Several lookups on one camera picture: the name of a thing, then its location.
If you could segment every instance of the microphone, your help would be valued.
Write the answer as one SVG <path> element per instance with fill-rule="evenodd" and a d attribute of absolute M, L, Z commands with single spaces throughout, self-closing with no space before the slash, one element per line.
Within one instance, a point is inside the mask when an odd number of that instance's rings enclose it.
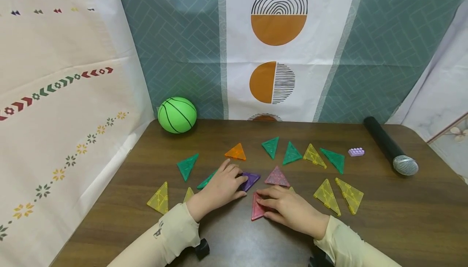
<path fill-rule="evenodd" d="M 385 157 L 393 165 L 395 171 L 405 176 L 412 176 L 418 172 L 419 166 L 416 161 L 401 150 L 400 146 L 390 138 L 374 117 L 364 119 L 364 126 L 378 144 Z"/>

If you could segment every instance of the green ball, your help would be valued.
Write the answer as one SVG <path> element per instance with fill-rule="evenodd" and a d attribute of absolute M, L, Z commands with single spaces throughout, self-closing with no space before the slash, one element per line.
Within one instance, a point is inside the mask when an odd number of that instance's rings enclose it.
<path fill-rule="evenodd" d="M 167 132 L 180 134 L 195 125 L 197 110 L 186 98 L 167 98 L 159 107 L 158 120 Z"/>

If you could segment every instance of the teal wallpaper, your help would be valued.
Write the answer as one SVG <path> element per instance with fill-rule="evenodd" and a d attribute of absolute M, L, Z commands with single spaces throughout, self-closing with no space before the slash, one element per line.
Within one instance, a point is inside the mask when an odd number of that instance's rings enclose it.
<path fill-rule="evenodd" d="M 165 98 L 177 95 L 190 98 L 200 118 L 222 119 L 227 104 L 223 104 L 219 8 L 223 16 L 224 0 L 122 3 L 154 110 Z M 373 115 L 385 122 L 421 76 L 460 3 L 360 0 L 315 119 L 360 123 Z"/>

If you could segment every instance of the white fabric backdrop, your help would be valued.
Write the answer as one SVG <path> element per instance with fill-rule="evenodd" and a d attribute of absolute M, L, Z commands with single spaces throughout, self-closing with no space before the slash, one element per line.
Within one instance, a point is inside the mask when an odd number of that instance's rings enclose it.
<path fill-rule="evenodd" d="M 468 0 L 464 0 L 431 63 L 388 123 L 416 131 L 468 182 L 467 87 Z"/>
<path fill-rule="evenodd" d="M 120 0 L 0 0 L 0 266 L 49 266 L 154 114 Z"/>

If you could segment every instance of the beige sleeve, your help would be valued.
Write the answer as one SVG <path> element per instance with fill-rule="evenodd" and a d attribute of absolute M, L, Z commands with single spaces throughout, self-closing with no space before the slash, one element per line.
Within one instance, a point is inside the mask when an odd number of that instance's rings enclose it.
<path fill-rule="evenodd" d="M 335 267 L 401 267 L 334 217 L 330 217 L 325 237 L 314 243 L 331 258 Z"/>
<path fill-rule="evenodd" d="M 121 252 L 108 267 L 164 267 L 185 248 L 199 244 L 198 224 L 185 203 L 178 204 Z"/>

